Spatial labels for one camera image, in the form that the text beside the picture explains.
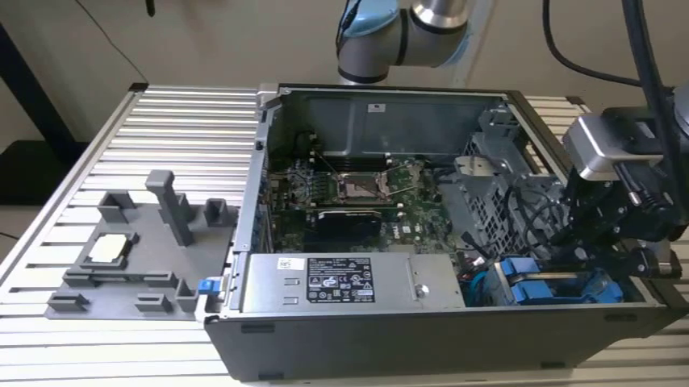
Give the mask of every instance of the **motherboard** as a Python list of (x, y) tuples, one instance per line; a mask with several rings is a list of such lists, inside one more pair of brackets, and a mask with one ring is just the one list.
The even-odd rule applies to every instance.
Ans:
[(318, 156), (270, 174), (275, 252), (457, 251), (427, 161), (383, 161), (357, 166)]

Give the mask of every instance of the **white wall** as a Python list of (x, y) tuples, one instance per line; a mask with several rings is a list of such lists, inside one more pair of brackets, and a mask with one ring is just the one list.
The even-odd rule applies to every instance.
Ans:
[[(638, 88), (582, 76), (554, 60), (542, 35), (541, 4), (541, 0), (496, 0), (467, 87), (578, 95), (596, 110), (641, 104)], [(689, 1), (644, 4), (661, 76), (666, 85), (678, 85), (689, 81)], [(568, 58), (637, 78), (620, 0), (553, 0), (552, 16), (556, 42)]]
[[(152, 19), (143, 0), (82, 1), (151, 83), (338, 81), (341, 0), (158, 0)], [(0, 0), (0, 21), (64, 121), (90, 139), (136, 72), (72, 0)], [(390, 83), (447, 86), (451, 76), (453, 69), (394, 69)]]

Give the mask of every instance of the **black cable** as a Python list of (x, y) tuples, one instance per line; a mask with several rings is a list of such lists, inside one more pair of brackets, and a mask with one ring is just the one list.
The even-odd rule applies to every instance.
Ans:
[(350, 0), (347, 0), (347, 5), (345, 6), (345, 11), (342, 12), (342, 17), (341, 17), (341, 23), (339, 23), (338, 29), (337, 29), (337, 37), (335, 37), (337, 55), (339, 55), (339, 53), (341, 53), (342, 34), (350, 28), (354, 20), (357, 19), (358, 6), (361, 5), (362, 0), (357, 0), (357, 3), (354, 4), (353, 9), (349, 10), (349, 12), (347, 12), (349, 3), (350, 3)]
[(538, 235), (536, 233), (536, 222), (538, 219), (538, 216), (542, 214), (542, 212), (550, 208), (557, 207), (558, 205), (556, 203), (548, 202), (541, 207), (538, 207), (537, 211), (530, 215), (529, 218), (525, 218), (526, 227), (525, 227), (525, 233), (522, 235), (522, 238), (525, 241), (529, 240), (529, 232), (534, 235), (534, 237), (538, 239), (538, 243), (546, 247), (548, 245), (542, 243), (541, 239), (538, 238)]
[(658, 66), (648, 35), (646, 17), (641, 0), (622, 0), (626, 33), (629, 35), (636, 70), (642, 82), (648, 108), (656, 123), (656, 136), (664, 150), (664, 165), (669, 167), (670, 197), (677, 204), (681, 219), (686, 219), (686, 175), (680, 150), (678, 127), (672, 108), (664, 96)]
[(88, 11), (88, 9), (84, 7), (84, 5), (82, 4), (82, 1), (80, 0), (75, 0), (76, 4), (79, 5), (79, 7), (84, 10), (86, 14), (88, 15), (88, 17), (91, 18), (94, 24), (96, 24), (96, 27), (98, 29), (100, 30), (100, 32), (103, 33), (103, 36), (106, 37), (106, 39), (108, 40), (108, 43), (110, 45), (112, 46), (112, 48), (119, 52), (119, 54), (122, 55), (122, 57), (127, 60), (127, 62), (130, 62), (130, 65), (131, 67), (136, 70), (136, 72), (139, 73), (139, 75), (142, 76), (142, 79), (144, 80), (146, 83), (150, 83), (148, 82), (148, 78), (146, 77), (146, 75), (143, 75), (142, 73), (142, 70), (136, 67), (136, 65), (134, 64), (134, 62), (131, 61), (130, 57), (122, 52), (122, 50), (119, 49), (118, 45), (115, 44), (115, 42), (112, 41), (112, 39), (110, 39), (110, 35), (108, 33), (106, 32), (106, 30), (103, 29), (100, 23), (96, 21), (96, 18), (94, 18), (94, 15), (91, 14), (91, 12)]
[(572, 62), (560, 52), (558, 47), (556, 46), (554, 38), (553, 38), (553, 30), (550, 28), (550, 0), (542, 0), (542, 32), (546, 37), (546, 45), (550, 53), (558, 62), (570, 70), (577, 71), (580, 74), (588, 75), (589, 77), (594, 77), (608, 82), (621, 83), (622, 85), (642, 87), (642, 83), (637, 79), (632, 79), (628, 77), (621, 77), (613, 74), (601, 73), (600, 71), (592, 70), (584, 66), (580, 66), (577, 63)]
[(341, 21), (339, 21), (339, 23), (337, 24), (337, 34), (335, 34), (335, 52), (337, 52), (338, 54), (339, 54), (339, 52), (341, 52), (342, 22), (345, 21), (345, 16), (347, 15), (349, 2), (350, 2), (350, 0), (347, 0), (347, 1), (345, 2), (345, 9), (342, 10)]
[[(537, 238), (538, 243), (546, 248), (548, 247), (548, 238), (545, 237), (545, 235), (538, 234), (537, 229), (534, 228), (534, 225), (529, 224), (529, 222), (528, 222), (529, 215), (526, 214), (525, 203), (522, 202), (524, 198), (522, 198), (518, 187), (514, 187), (514, 200), (517, 202), (517, 211), (520, 212), (520, 215), (521, 215), (522, 219), (525, 220), (525, 229), (530, 230), (530, 233)], [(526, 246), (529, 246), (529, 249), (534, 253), (534, 256), (537, 256), (537, 259), (544, 260), (544, 257), (541, 255), (541, 253), (538, 252), (537, 248), (534, 247), (534, 245), (532, 245), (529, 243), (529, 239), (526, 238), (526, 236), (528, 235), (525, 233), (522, 235), (522, 238), (524, 238)]]
[(492, 245), (492, 243), (490, 243), (490, 244), (488, 244), (486, 246), (481, 246), (481, 245), (476, 242), (474, 236), (470, 234), (470, 232), (469, 232), (469, 231), (465, 231), (465, 232), (462, 233), (462, 235), (459, 236), (459, 238), (462, 238), (463, 242), (465, 242), (466, 244), (469, 244), (469, 245), (474, 248), (474, 250), (477, 250), (477, 251), (478, 251), (478, 253), (480, 253), (480, 254), (481, 254), (486, 259), (489, 259), (489, 257), (490, 257), (492, 255), (489, 254), (488, 250), (486, 250), (484, 247), (490, 246), (490, 245)]
[(1, 232), (0, 231), (0, 235), (4, 236), (5, 238), (11, 238), (14, 240), (20, 240), (19, 236), (15, 236), (12, 234), (8, 234), (7, 232)]

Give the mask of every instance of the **warning label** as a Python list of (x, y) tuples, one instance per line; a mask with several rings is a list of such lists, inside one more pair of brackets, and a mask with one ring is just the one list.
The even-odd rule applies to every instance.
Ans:
[(375, 302), (370, 258), (309, 258), (310, 302)]

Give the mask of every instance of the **aluminum extrusion table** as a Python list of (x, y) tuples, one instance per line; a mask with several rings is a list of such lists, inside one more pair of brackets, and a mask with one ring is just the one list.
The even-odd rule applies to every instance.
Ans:
[[(528, 98), (560, 138), (588, 111), (572, 98)], [(175, 172), (192, 204), (239, 206), (257, 127), (257, 90), (148, 86), (131, 91), (80, 162), (0, 264), (0, 382), (5, 385), (242, 385), (196, 322), (70, 321), (43, 317), (100, 219), (108, 189), (155, 202), (151, 169)], [(689, 237), (674, 243), (689, 298)], [(648, 339), (616, 343), (574, 370), (310, 381), (310, 385), (689, 385), (689, 318)]]

